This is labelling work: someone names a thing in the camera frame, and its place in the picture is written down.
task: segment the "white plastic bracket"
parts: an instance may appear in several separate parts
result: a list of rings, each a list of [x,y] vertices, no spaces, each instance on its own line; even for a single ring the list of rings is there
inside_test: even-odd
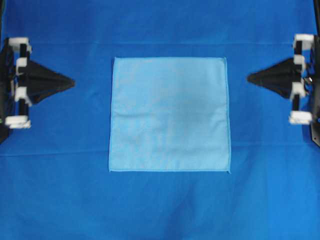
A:
[[[294,96],[296,94],[299,94],[300,98],[304,98],[307,94],[305,90],[305,80],[303,78],[301,78],[300,82],[297,82],[297,81],[292,82],[290,100],[294,99]]]
[[[32,47],[29,43],[28,37],[10,37],[9,38],[9,46],[12,47],[15,53],[20,52],[20,44],[26,44],[26,51],[30,54],[32,53]]]
[[[18,116],[7,116],[5,118],[5,125],[10,129],[29,129],[31,127],[31,122],[28,116],[18,115]]]
[[[15,62],[15,73],[17,75],[21,75],[22,73],[19,72],[19,68],[25,68],[28,64],[28,59],[26,57],[19,57]]]
[[[302,41],[302,50],[310,50],[315,42],[315,36],[312,34],[296,34],[294,36],[293,48],[296,48],[297,41]]]
[[[20,99],[24,99],[25,103],[29,105],[29,107],[32,106],[32,102],[27,94],[27,87],[26,86],[18,86],[15,88],[15,95],[14,100],[18,102]]]
[[[312,114],[309,111],[291,111],[289,123],[309,125],[312,122]]]
[[[306,59],[305,59],[305,57],[303,55],[294,55],[293,56],[293,63],[295,65],[301,65],[302,66],[301,73],[303,73],[307,68]]]

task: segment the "square towel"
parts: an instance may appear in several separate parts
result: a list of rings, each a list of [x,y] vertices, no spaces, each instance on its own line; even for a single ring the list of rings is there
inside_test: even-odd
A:
[[[227,61],[115,58],[110,171],[230,171]]]

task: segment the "blue fabric background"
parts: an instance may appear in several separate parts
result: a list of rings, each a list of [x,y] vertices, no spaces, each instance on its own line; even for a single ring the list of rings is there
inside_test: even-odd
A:
[[[10,0],[4,37],[76,88],[0,145],[0,239],[319,239],[320,149],[246,76],[316,32],[311,0]],[[108,172],[112,59],[226,57],[231,172]]]

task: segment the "white clamp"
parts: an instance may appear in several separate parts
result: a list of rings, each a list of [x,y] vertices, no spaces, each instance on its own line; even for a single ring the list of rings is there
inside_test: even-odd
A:
[[[26,86],[18,86],[15,88],[14,100],[18,102],[20,99],[24,99],[25,103],[28,104],[29,107],[32,106],[32,102],[27,94]]]
[[[31,122],[28,120],[28,116],[7,116],[5,118],[5,125],[10,129],[29,129],[31,127]]]
[[[301,65],[301,73],[303,73],[307,68],[306,59],[303,55],[295,54],[293,56],[293,63],[295,65]]]
[[[312,122],[312,114],[309,111],[291,111],[289,123],[309,125]]]
[[[312,34],[296,34],[294,36],[293,48],[296,48],[297,41],[302,41],[302,50],[310,50],[315,42],[315,36]]]
[[[29,43],[28,37],[10,37],[9,38],[9,46],[12,47],[12,50],[15,53],[20,52],[20,44],[26,44],[26,51],[32,53],[32,47]]]
[[[21,75],[22,73],[19,72],[19,68],[25,68],[28,64],[28,59],[26,57],[19,57],[15,62],[15,73],[17,75]]]
[[[303,78],[301,78],[300,82],[292,82],[290,100],[294,99],[294,96],[297,94],[299,94],[300,98],[304,98],[306,96],[305,80]]]

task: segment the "light blue cloth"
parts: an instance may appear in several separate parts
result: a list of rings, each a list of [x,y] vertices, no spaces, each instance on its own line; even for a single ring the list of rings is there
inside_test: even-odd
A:
[[[227,61],[116,58],[110,171],[229,171]]]

